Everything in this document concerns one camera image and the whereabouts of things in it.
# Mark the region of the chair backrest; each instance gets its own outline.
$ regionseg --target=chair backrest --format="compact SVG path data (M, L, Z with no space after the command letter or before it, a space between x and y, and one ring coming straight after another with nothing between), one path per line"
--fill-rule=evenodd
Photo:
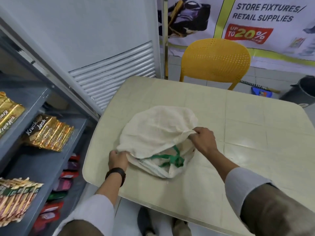
M200 39L191 43L181 60L180 81L184 76L232 83L232 90L250 67L246 47L228 39Z

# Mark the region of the beige tiled tabletop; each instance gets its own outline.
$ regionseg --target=beige tiled tabletop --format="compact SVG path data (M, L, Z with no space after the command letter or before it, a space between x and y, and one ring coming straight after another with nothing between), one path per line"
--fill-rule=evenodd
M304 110L281 100L175 81L130 77L109 103L94 132L83 167L100 186L108 153L125 124L156 105L190 108L199 126L214 131L217 146L241 167L270 178L315 211L315 129ZM231 235L251 235L233 213L224 184L199 152L171 180L130 166L119 195L171 216Z

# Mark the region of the black watch strap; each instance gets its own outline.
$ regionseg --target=black watch strap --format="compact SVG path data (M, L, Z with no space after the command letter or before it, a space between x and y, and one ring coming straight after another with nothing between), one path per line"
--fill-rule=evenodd
M109 171L107 172L107 174L106 174L105 180L106 180L106 178L107 178L110 174L112 174L112 173L114 173L114 172L117 172L117 173L119 173L119 174L121 175L122 181L121 181L121 186L120 186L120 187L122 187L123 184L124 184L124 182L125 182L126 173L124 172L123 169L121 169L121 168L119 168L119 167L115 167L115 168L109 170Z

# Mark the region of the green string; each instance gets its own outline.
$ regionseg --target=green string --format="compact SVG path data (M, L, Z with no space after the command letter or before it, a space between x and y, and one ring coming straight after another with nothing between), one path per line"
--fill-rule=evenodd
M180 152L177 148L177 146L173 146L173 149L176 151L176 155L153 155L149 157L149 159L156 159L156 158L163 158L163 159L169 159L168 162L164 162L163 164L159 165L159 167L166 167L170 166L171 164L175 165L177 168L182 167L184 165L185 159L180 156Z

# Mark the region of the gray metal shelf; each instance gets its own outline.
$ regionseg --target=gray metal shelf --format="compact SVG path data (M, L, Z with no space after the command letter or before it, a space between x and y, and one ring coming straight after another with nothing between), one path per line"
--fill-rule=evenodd
M4 91L14 102L22 104L25 111L0 138L0 165L10 148L30 125L39 108L44 104L50 89L44 83L35 81L5 81L6 75L0 75L0 91Z
M29 177L30 180L44 183L44 185L34 198L21 222L11 222L9 225L0 228L0 235L24 236L29 234L52 191L53 184L57 181L62 170L65 168L87 123L87 119L80 115L64 115L62 118L58 117L58 119L75 127L62 152L26 147L26 154L22 154L18 157L17 161L6 175L7 179Z
M64 201L64 205L60 210L60 219L52 222L48 225L47 229L45 229L40 235L42 236L52 236L56 228L59 226L61 221L63 221L65 218L68 217L68 215L75 209L77 206L77 203L79 202L79 199L81 197L81 194L84 190L84 187L86 185L86 181L83 178L82 175L82 168L83 163L85 160L86 153L88 151L89 143L91 141L92 134L85 136L82 136L80 139L80 143L84 144L84 146L81 148L80 151L75 151L76 153L79 153L80 158L80 165L81 169L79 171L80 175L73 180L73 185L68 190L67 196L62 199Z

